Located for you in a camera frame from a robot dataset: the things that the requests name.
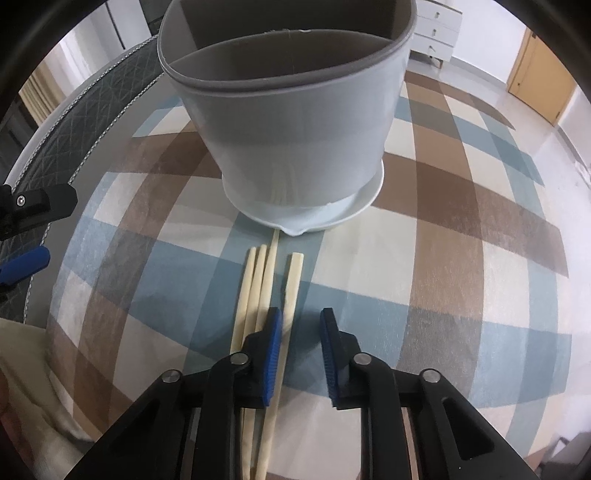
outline gray pot rim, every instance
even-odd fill
[[[325,69],[313,70],[311,72],[296,73],[291,75],[283,75],[279,77],[269,77],[260,79],[249,79],[249,80],[199,80],[191,77],[182,75],[181,73],[174,70],[170,64],[164,58],[162,53],[161,36],[158,36],[158,59],[163,70],[174,80],[181,83],[182,85],[189,87],[194,90],[201,92],[211,93],[248,93],[248,92],[260,92],[265,93],[272,90],[289,89],[294,87],[305,87],[309,85],[317,85],[319,83],[328,82],[330,80],[340,79],[355,73],[359,73],[368,68],[374,67],[377,64],[383,62],[387,58],[393,56],[403,45],[405,45],[414,32],[414,27],[417,22],[417,7],[414,0],[410,0],[411,12],[410,21],[405,27],[404,31],[394,40],[390,40],[390,43],[384,48],[363,57],[362,59],[343,63],[334,67],[328,67]],[[168,10],[163,18],[162,25],[165,25],[166,17],[168,16]],[[351,30],[336,30],[336,29],[312,29],[305,31],[315,32],[326,32],[326,33],[347,33],[352,35],[359,35],[365,37],[380,38],[382,40],[389,40],[385,37],[378,37],[364,32],[357,32]],[[244,37],[237,38],[251,38],[259,37],[261,35],[269,34],[284,34],[284,30],[275,30],[268,33],[259,33],[254,35],[246,35]],[[213,45],[219,45],[226,42],[237,40],[237,38],[231,38],[223,42],[218,42]]]

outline plaid tablecloth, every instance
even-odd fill
[[[392,367],[439,369],[523,456],[560,417],[569,280],[544,183],[518,132],[466,92],[407,73],[374,205],[280,239],[305,255],[270,472],[354,479],[359,413],[330,406],[318,320]],[[246,252],[272,230],[226,199],[178,98],[156,109],[100,181],[54,288],[51,377],[97,438],[166,369],[228,354]]]

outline drawer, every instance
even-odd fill
[[[414,31],[423,37],[433,38],[451,46],[456,44],[459,35],[458,32],[444,27],[441,23],[423,17],[417,17],[417,28]]]
[[[462,24],[462,14],[460,12],[428,0],[417,0],[417,15],[435,20],[456,32],[460,31],[460,25]]]
[[[432,38],[423,37],[415,33],[410,43],[410,49],[435,57],[439,60],[449,61],[452,57],[453,47]]]

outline pot saucer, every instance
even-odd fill
[[[317,232],[346,222],[369,207],[384,183],[384,162],[378,171],[353,195],[319,207],[282,207],[243,199],[222,176],[226,197],[240,212],[255,222],[277,228],[287,235]]]

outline wooden door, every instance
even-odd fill
[[[531,30],[526,30],[513,71],[509,93],[555,125],[576,83],[562,62]]]

